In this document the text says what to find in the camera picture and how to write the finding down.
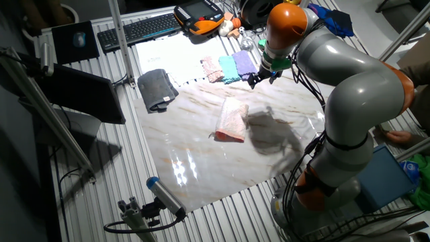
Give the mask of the hand of olive sleeved person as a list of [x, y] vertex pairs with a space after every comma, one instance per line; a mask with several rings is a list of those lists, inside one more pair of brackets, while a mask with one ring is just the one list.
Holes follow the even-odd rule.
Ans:
[[394, 143], [406, 144], [411, 141], [412, 134], [407, 131], [391, 130], [386, 133], [386, 137]]

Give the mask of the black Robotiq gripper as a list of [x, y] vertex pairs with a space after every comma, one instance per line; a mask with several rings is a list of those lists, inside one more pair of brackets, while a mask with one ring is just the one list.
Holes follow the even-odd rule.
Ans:
[[276, 79], [282, 76], [283, 71], [273, 72], [267, 70], [264, 66], [259, 67], [258, 76], [250, 75], [247, 79], [247, 83], [249, 84], [251, 89], [254, 89], [256, 84], [259, 83], [259, 80], [269, 79], [269, 83], [272, 84]]

